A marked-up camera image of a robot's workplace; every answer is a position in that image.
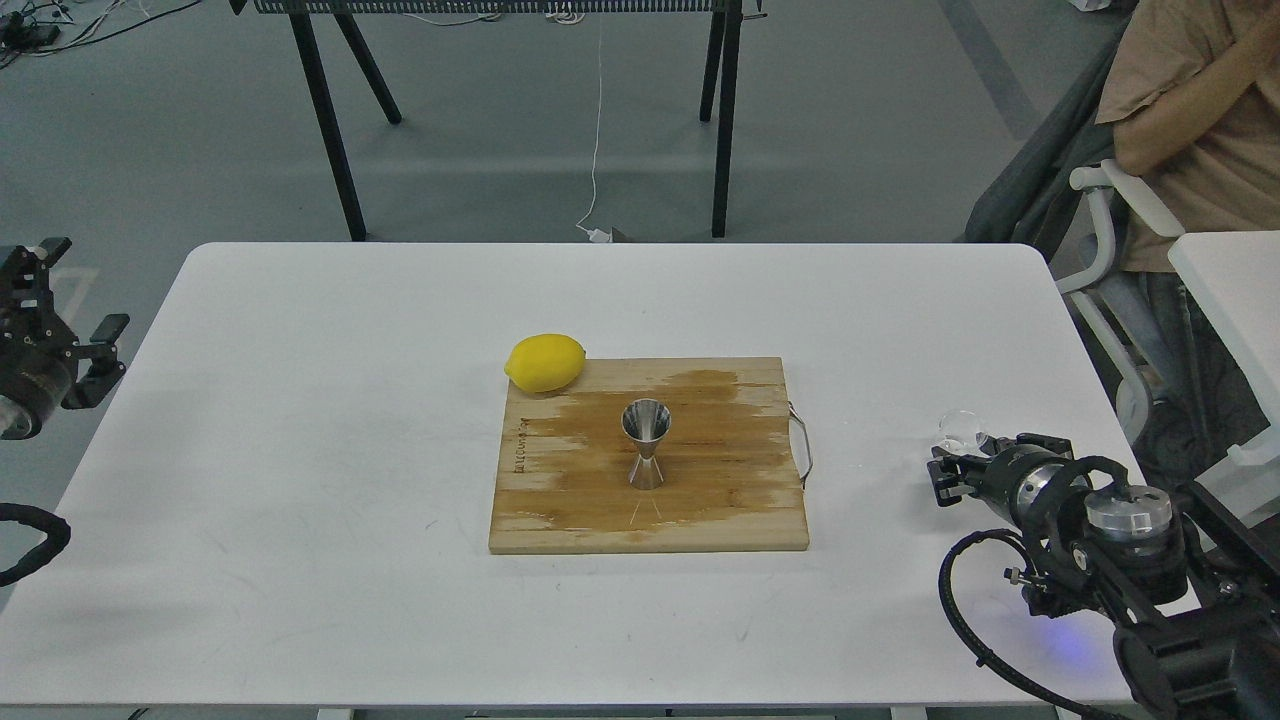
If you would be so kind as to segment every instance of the yellow lemon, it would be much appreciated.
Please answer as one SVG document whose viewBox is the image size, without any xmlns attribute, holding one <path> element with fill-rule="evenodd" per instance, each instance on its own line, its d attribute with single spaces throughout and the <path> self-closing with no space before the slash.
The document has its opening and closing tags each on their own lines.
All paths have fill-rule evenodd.
<svg viewBox="0 0 1280 720">
<path fill-rule="evenodd" d="M 550 392 L 573 382 L 585 361 L 586 351 L 576 340 L 544 333 L 517 342 L 503 372 L 525 392 Z"/>
</svg>

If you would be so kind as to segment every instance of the stainless steel jigger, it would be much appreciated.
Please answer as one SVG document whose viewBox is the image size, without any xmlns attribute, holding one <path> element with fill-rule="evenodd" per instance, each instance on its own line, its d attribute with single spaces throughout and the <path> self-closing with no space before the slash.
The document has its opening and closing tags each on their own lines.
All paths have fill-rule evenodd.
<svg viewBox="0 0 1280 720">
<path fill-rule="evenodd" d="M 671 429 L 671 410 L 648 397 L 636 400 L 622 411 L 622 430 L 635 443 L 640 456 L 631 465 L 627 482 L 636 489 L 654 489 L 662 484 L 662 470 L 653 452 Z"/>
</svg>

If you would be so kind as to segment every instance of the small glass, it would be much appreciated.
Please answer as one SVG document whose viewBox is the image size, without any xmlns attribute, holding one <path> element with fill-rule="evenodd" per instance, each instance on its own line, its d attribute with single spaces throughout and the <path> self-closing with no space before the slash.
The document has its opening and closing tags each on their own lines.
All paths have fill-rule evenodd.
<svg viewBox="0 0 1280 720">
<path fill-rule="evenodd" d="M 987 430 L 982 418 L 972 410 L 947 410 L 938 420 L 937 445 L 955 455 L 986 455 L 982 443 Z"/>
</svg>

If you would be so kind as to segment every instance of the white desk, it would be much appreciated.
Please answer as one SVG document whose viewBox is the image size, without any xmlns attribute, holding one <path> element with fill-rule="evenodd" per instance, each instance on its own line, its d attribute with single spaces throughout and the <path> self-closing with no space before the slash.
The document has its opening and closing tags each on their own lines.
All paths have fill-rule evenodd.
<svg viewBox="0 0 1280 720">
<path fill-rule="evenodd" d="M 1199 478 L 1228 507 L 1247 516 L 1280 497 L 1280 232 L 1184 234 L 1170 249 L 1169 260 L 1244 370 L 1271 421 Z"/>
<path fill-rule="evenodd" d="M 511 346 L 778 355 L 806 552 L 490 556 Z M 1030 702 L 947 626 L 951 407 L 1134 466 L 1039 256 L 973 245 L 211 245 L 187 260 L 0 614 L 0 705 L 827 707 Z M 1126 700 L 1096 615 L 1032 619 L 986 546 L 991 644 Z"/>
</svg>

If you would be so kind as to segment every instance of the cutting board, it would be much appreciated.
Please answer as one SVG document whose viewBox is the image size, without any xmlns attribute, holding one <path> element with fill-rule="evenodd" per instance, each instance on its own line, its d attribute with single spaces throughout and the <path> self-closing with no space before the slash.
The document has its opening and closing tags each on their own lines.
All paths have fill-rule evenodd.
<svg viewBox="0 0 1280 720">
<path fill-rule="evenodd" d="M 627 484 L 622 411 L 671 410 L 664 484 Z M 511 553 L 805 550 L 778 357 L 588 360 L 556 393 L 508 383 L 489 551 Z"/>
</svg>

